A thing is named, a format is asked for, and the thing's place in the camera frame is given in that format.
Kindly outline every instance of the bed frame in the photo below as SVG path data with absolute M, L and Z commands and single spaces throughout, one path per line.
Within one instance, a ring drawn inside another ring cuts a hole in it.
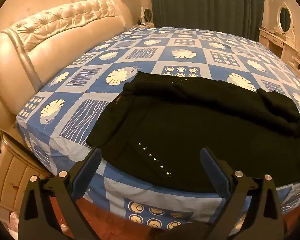
M 30 177 L 51 176 L 31 158 L 14 126 L 16 115 L 62 68 L 131 27 L 120 0 L 86 0 L 41 11 L 0 32 L 1 208 L 19 212 Z

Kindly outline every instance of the beige leather headboard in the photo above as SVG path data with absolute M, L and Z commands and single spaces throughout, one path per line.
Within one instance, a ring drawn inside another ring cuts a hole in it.
M 132 27 L 120 0 L 87 0 L 29 16 L 0 33 L 0 130 L 19 142 L 16 115 L 62 68 Z

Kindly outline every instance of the bed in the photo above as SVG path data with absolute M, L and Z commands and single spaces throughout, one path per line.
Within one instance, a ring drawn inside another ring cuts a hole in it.
M 11 95 L 2 92 L 3 101 L 17 116 L 15 127 L 23 141 L 54 175 L 85 158 L 90 151 L 85 139 L 96 120 L 138 71 L 189 79 L 201 76 L 252 91 L 276 90 L 290 97 L 300 111 L 300 79 L 258 42 L 209 30 L 132 27 L 131 14 L 119 0 L 80 4 L 81 15 L 91 14 L 91 4 L 99 4 L 103 11 L 99 16 L 93 13 L 90 22 L 81 18 L 82 25 L 74 20 L 72 27 L 54 24 L 55 29 L 45 29 L 49 33 L 44 33 L 44 39 L 29 42 L 22 30 L 35 32 L 37 25 L 41 28 L 53 22 L 43 16 L 49 11 L 40 12 L 30 17 L 30 26 L 29 20 L 21 21 L 10 28 L 15 32 L 5 30 L 1 33 L 5 37 L 0 37 L 1 43 L 3 39 L 18 40 L 15 33 L 23 38 L 21 46 L 14 48 L 21 62 L 32 65 L 22 65 L 26 82 L 16 80 Z M 69 18 L 67 14 L 76 6 L 65 5 L 50 12 L 61 11 L 58 21 L 65 15 Z M 3 74 L 12 79 L 15 72 L 5 70 L 0 72 Z M 12 104 L 10 100 L 20 93 L 22 99 Z M 300 181 L 277 191 L 282 213 L 300 204 Z M 167 229 L 193 221 L 212 223 L 225 204 L 214 193 L 180 192 L 151 185 L 104 160 L 84 197 L 120 217 Z M 241 216 L 247 212 L 250 200 L 247 197 Z

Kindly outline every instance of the wooden drawer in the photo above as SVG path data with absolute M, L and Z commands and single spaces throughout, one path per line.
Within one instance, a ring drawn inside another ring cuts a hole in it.
M 19 213 L 29 179 L 33 175 L 44 179 L 51 173 L 31 162 L 21 150 L 13 151 L 4 139 L 0 141 L 0 148 L 0 206 Z
M 270 35 L 268 39 L 269 39 L 269 41 L 273 42 L 275 45 L 283 48 L 283 41 L 281 41 L 277 37 L 274 37 L 274 36 Z
M 265 36 L 259 35 L 259 43 L 261 43 L 266 48 L 269 48 L 269 40 Z
M 268 38 L 268 33 L 264 32 L 264 31 L 260 31 L 260 35 L 264 36 L 265 38 Z

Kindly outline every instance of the dark green curtain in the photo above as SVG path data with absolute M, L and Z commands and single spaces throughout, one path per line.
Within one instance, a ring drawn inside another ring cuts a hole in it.
M 156 27 L 213 30 L 258 41 L 264 0 L 152 0 Z
M 282 8 L 280 12 L 280 24 L 283 31 L 287 32 L 290 28 L 291 20 L 288 9 Z

